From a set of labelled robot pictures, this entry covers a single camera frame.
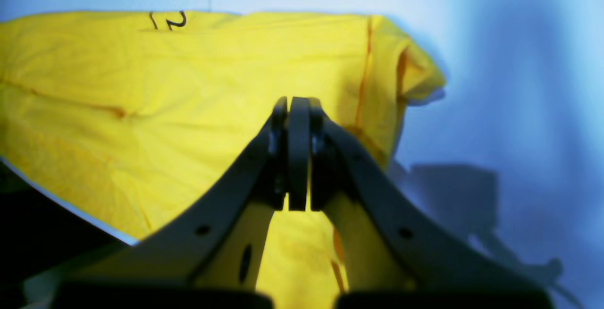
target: white backdrop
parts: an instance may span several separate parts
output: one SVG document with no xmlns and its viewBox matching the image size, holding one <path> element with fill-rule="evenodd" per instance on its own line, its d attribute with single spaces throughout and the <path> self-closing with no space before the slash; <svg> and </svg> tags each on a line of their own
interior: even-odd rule
<svg viewBox="0 0 604 309">
<path fill-rule="evenodd" d="M 0 21 L 76 9 L 392 17 L 449 78 L 409 109 L 393 178 L 559 308 L 604 308 L 604 0 L 0 0 Z"/>
</svg>

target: yellow cloth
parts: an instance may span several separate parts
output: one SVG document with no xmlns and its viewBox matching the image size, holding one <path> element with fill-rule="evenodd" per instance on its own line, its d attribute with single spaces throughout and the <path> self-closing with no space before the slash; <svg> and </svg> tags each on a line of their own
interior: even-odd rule
<svg viewBox="0 0 604 309">
<path fill-rule="evenodd" d="M 0 155 L 135 238 L 181 214 L 258 133 L 281 96 L 316 97 L 380 163 L 406 99 L 444 85 L 380 16 L 69 12 L 0 24 Z M 278 212 L 257 289 L 278 309 L 332 306 L 333 229 Z"/>
</svg>

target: light blue background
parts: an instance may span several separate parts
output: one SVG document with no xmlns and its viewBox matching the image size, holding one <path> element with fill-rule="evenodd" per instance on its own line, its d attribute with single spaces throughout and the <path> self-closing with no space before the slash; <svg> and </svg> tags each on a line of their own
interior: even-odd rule
<svg viewBox="0 0 604 309">
<path fill-rule="evenodd" d="M 486 216 L 524 264 L 559 258 L 556 284 L 586 308 L 604 308 L 604 0 L 0 0 L 0 21 L 75 9 L 392 17 L 449 78 L 446 98 L 409 109 L 393 178 L 452 232 Z M 435 167 L 466 179 L 426 172 Z M 455 183 L 483 189 L 448 194 Z M 447 202 L 457 205 L 444 214 Z M 552 294 L 559 308 L 574 307 Z"/>
</svg>

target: mounting hole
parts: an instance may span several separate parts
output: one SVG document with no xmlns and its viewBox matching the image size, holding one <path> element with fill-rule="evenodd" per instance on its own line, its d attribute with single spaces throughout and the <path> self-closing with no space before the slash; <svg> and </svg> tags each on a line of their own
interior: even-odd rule
<svg viewBox="0 0 604 309">
<path fill-rule="evenodd" d="M 402 227 L 399 229 L 399 236 L 405 238 L 406 240 L 410 240 L 413 238 L 413 232 L 406 227 Z"/>
<path fill-rule="evenodd" d="M 252 262 L 252 245 L 248 244 L 241 256 L 241 266 L 239 267 L 239 283 L 243 283 L 248 276 L 250 264 Z"/>
<path fill-rule="evenodd" d="M 210 227 L 207 225 L 202 225 L 202 226 L 198 227 L 197 229 L 195 229 L 195 234 L 197 236 L 205 236 L 209 232 L 210 232 Z"/>
</svg>

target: yellow garment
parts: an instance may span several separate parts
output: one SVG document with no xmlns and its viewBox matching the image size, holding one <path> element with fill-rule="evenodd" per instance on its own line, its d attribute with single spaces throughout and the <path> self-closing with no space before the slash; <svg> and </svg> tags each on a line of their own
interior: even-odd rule
<svg viewBox="0 0 604 309">
<path fill-rule="evenodd" d="M 379 16 L 69 12 L 0 24 L 0 155 L 138 239 L 224 173 L 281 96 L 316 97 L 386 163 L 406 99 L 444 79 Z M 278 309 L 332 306 L 333 229 L 275 214 L 257 289 Z"/>
</svg>

